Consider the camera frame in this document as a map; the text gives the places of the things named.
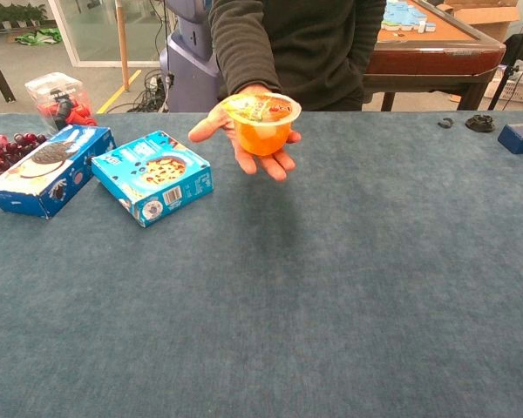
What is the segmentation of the person's right hand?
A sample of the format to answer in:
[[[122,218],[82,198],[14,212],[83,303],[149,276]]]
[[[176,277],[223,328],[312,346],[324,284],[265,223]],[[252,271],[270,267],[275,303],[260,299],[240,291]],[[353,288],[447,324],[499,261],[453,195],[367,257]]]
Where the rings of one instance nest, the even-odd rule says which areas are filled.
[[[248,175],[256,174],[258,167],[256,161],[275,181],[284,181],[288,172],[295,169],[295,161],[283,147],[265,156],[256,156],[244,149],[237,138],[234,120],[228,115],[222,103],[218,103],[191,129],[188,138],[194,143],[199,143],[210,139],[217,131],[224,131],[234,149],[234,159]]]

